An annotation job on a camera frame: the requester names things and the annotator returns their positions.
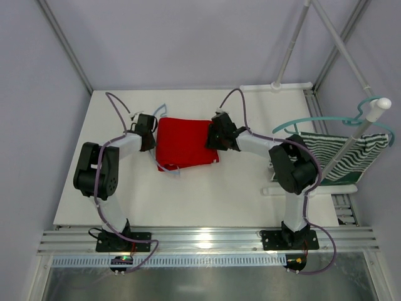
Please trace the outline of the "red trousers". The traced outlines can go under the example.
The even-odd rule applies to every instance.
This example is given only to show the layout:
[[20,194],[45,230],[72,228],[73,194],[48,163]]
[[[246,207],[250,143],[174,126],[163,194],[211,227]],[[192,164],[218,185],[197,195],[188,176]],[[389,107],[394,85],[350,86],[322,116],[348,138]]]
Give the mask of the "red trousers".
[[180,169],[219,162],[218,152],[206,148],[210,120],[172,119],[177,122],[173,132],[178,137],[180,155],[183,157]]

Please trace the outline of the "light blue hanger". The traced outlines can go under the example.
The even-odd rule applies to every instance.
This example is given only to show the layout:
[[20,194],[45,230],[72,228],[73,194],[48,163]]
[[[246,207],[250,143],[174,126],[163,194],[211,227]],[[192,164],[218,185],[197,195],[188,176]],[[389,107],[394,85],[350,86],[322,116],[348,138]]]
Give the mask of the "light blue hanger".
[[176,176],[180,175],[182,167],[182,155],[180,155],[180,142],[174,134],[176,120],[167,116],[167,105],[164,103],[154,112],[159,122],[157,127],[156,148],[150,151],[158,171],[167,172]]

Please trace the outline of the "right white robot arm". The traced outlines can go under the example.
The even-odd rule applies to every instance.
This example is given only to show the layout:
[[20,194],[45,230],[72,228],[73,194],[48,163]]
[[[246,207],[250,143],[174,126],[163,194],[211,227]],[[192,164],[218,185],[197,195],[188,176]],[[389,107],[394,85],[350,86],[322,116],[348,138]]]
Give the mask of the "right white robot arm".
[[302,138],[292,135],[285,140],[264,139],[248,129],[236,127],[228,113],[219,112],[208,128],[206,147],[250,152],[267,158],[273,165],[276,180],[285,191],[286,208],[280,230],[260,231],[263,250],[317,250],[316,231],[305,220],[304,193],[314,185],[318,167]]

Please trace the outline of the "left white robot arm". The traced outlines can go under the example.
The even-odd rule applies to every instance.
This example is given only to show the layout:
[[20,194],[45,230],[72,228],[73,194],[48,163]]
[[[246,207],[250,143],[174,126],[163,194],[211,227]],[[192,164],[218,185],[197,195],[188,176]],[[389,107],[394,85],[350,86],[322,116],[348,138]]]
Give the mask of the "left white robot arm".
[[91,198],[102,221],[101,228],[88,234],[96,239],[97,252],[149,252],[151,233],[133,233],[123,214],[115,192],[118,187],[120,161],[136,152],[155,148],[154,132],[158,121],[153,115],[139,114],[122,136],[104,145],[85,142],[73,176],[73,186]]

